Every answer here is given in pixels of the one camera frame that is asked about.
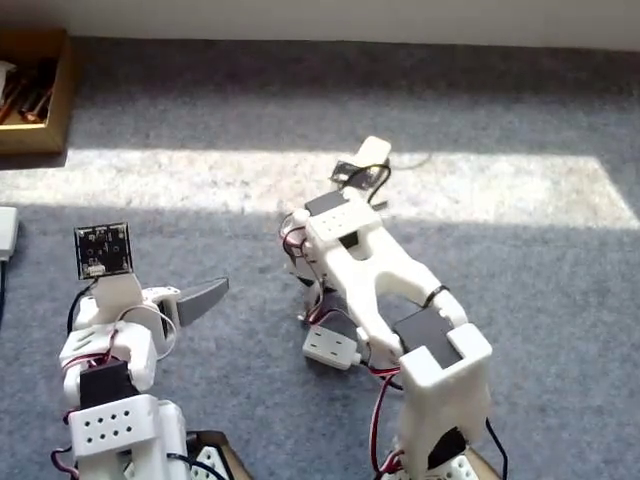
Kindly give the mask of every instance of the carpet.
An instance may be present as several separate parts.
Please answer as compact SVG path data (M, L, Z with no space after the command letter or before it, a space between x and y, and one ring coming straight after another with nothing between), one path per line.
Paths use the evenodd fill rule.
M145 286L228 275L151 391L255 478L368 479L378 382L301 354L275 236L368 135L393 144L388 229L494 348L492 420L518 480L627 478L640 442L640 57L352 43L75 39L68 152L3 160L20 209L0 329L2 478L64 478L56 358L75 226L128 221ZM35 166L39 168L15 168ZM389 319L405 306L381 299ZM388 395L381 444L401 396ZM487 439L479 451L499 466Z

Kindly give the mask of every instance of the red wire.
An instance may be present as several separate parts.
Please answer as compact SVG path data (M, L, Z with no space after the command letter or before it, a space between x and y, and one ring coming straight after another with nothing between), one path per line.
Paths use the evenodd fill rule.
M295 243L295 242L290 242L289 241L289 235L291 235L294 232L299 232L301 230L304 230L305 227L296 227L296 228L292 228L291 230L289 230L283 237L282 237L282 248L285 251L285 253L287 255L290 255L292 257L295 258L300 258L302 256L302 253L300 255L296 255L295 253L293 253L293 251L291 250L291 248L298 248L301 249L302 245L304 244L306 238L304 240L302 240L300 243Z
M393 367L393 368L369 367L369 371L376 377L386 377L387 375L395 375L397 373L400 373L400 367Z
M378 466L378 421L380 420L382 400L384 400L384 395L387 392L389 384L393 380L394 376L395 374L389 375L382 383L382 388L380 389L380 394L378 395L378 400L376 400L376 404L373 407L373 415L371 416L371 429L369 430L369 454L371 456L371 466L376 473L386 473L382 472Z
M68 467L64 465L59 459L58 455L61 453L68 453L71 451L71 447L67 448L56 448L53 452L51 452L51 463L56 467L59 471L68 473L74 480L78 480L80 476L78 475L78 471L75 468Z

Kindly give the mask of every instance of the white robot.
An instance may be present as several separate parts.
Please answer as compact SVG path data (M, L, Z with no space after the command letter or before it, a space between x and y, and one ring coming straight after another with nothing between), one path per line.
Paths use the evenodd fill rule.
M370 433L376 478L477 480L465 451L481 438L489 414L491 346L449 290L405 252L370 205L390 175L390 150L387 142L369 137L351 173L336 178L334 172L337 189L307 202L281 225L288 268L310 286L305 315L310 329L303 352L339 369L365 363L385 378ZM352 180L365 172L369 177L354 188ZM372 194L365 199L363 191ZM325 294L334 290L348 312L323 306ZM377 307L377 295L385 293L405 297L418 311L390 327ZM320 326L336 313L355 323L358 343ZM358 344L370 352L366 362ZM395 375L401 379L404 405L393 448L380 466L377 418Z
M125 223L76 229L76 253L79 277L93 281L72 305L59 357L76 465L58 459L69 449L52 453L54 465L82 480L229 479L215 449L188 458L180 408L144 393L181 328L222 299L228 280L142 289Z

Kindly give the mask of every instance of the white device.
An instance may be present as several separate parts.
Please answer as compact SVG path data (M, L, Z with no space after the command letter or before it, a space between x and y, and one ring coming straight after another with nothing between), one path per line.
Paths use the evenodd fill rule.
M378 158L387 157L385 143L367 142L381 148ZM463 451L435 468L430 468L429 461L434 452L446 455L447 442L463 438L468 445L479 440L490 407L487 377L492 349L455 297L429 268L406 253L385 229L380 215L352 187L295 210L280 236L285 251L291 253L290 271L304 283L312 283L307 305L313 306L307 318L313 317L310 323L316 324L308 333L305 355L335 368L358 363L355 348L331 345L341 335L322 332L322 342L316 341L317 328L322 328L317 325L318 299L322 300L323 291L333 289L346 301L359 343L371 352L370 364L399 369L404 405L394 451L402 470L387 478L477 478ZM405 297L420 310L392 329L377 306L377 296L386 293ZM312 343L329 350L311 349Z
M18 210L14 207L0 207L0 262L11 258L18 237Z
M130 255L120 262L119 257L105 253L121 251L125 243L128 246L123 225L102 230L90 227L88 232L94 233L85 234L93 243L79 247L77 243L82 274L102 273L80 300L59 355L77 461L77 469L70 473L82 480L191 480L198 469L170 458L187 455L182 411L144 392L153 385L156 363L171 351L180 329L222 299L228 280L185 291L142 289L131 269ZM120 243L114 243L112 235L120 234ZM104 240L99 249L97 237ZM101 276L122 264L127 273Z

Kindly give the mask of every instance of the white wall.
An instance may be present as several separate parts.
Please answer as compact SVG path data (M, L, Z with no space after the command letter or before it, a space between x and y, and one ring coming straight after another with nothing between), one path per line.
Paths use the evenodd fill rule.
M638 0L0 0L0 25L117 37L640 50Z

